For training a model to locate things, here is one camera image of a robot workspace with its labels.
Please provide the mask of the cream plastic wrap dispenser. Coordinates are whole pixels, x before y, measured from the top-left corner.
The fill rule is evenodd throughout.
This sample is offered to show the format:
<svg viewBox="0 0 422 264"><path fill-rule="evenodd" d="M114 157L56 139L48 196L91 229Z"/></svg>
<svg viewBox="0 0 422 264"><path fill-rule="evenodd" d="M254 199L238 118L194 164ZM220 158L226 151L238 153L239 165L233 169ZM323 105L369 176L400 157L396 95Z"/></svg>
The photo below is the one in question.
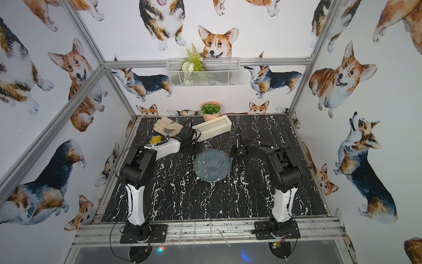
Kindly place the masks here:
<svg viewBox="0 0 422 264"><path fill-rule="evenodd" d="M232 127L232 122L228 118L227 115L220 116L216 119L211 121L206 121L197 125L193 126L193 129L199 130L201 132L201 136L197 140L197 142L202 142L213 138L218 135L222 135L224 133L230 132Z"/></svg>

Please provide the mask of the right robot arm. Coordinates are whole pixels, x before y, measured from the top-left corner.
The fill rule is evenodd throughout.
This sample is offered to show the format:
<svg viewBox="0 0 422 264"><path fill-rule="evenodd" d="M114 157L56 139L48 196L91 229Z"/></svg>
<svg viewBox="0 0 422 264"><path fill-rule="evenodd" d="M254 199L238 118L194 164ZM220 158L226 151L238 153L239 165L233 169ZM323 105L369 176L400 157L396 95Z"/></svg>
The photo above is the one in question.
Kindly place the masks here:
<svg viewBox="0 0 422 264"><path fill-rule="evenodd" d="M293 225L293 202L302 181L300 164L290 147L276 147L247 137L245 133L236 134L235 157L257 158L267 167L269 180L275 188L274 206L269 220L273 232L281 232Z"/></svg>

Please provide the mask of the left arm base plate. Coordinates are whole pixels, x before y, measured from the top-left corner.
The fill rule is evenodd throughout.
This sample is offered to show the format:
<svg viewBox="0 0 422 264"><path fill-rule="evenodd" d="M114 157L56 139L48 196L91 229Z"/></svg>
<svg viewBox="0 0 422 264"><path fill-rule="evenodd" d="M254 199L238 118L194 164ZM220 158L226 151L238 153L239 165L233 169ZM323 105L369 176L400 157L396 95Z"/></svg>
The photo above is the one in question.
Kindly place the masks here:
<svg viewBox="0 0 422 264"><path fill-rule="evenodd" d="M122 237L121 244L134 243L164 243L166 241L168 231L167 224L148 224L133 225L126 223Z"/></svg>

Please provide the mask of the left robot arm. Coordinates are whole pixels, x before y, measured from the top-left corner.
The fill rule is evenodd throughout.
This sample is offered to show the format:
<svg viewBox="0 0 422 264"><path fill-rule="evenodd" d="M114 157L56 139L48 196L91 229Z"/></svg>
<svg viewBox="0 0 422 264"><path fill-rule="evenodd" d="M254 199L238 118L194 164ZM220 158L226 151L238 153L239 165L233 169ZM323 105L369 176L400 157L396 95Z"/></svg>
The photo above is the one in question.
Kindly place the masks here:
<svg viewBox="0 0 422 264"><path fill-rule="evenodd" d="M156 162L161 158L178 153L182 144L192 145L202 135L200 130L187 124L156 123L153 129L165 139L159 143L137 146L127 154L120 169L120 177L126 185L129 198L129 215L126 223L127 226L138 229L146 226L144 191L153 177Z"/></svg>

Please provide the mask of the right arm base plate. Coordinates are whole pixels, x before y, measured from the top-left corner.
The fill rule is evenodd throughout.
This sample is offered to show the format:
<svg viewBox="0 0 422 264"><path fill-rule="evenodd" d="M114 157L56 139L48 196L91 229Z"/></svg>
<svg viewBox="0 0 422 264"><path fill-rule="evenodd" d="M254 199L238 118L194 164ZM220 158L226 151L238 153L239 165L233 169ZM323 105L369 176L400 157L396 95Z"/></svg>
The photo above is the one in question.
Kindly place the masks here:
<svg viewBox="0 0 422 264"><path fill-rule="evenodd" d="M257 240L281 239L283 237L298 239L301 237L298 225L293 218L284 223L279 223L274 219L257 221L254 223L252 234L256 236Z"/></svg>

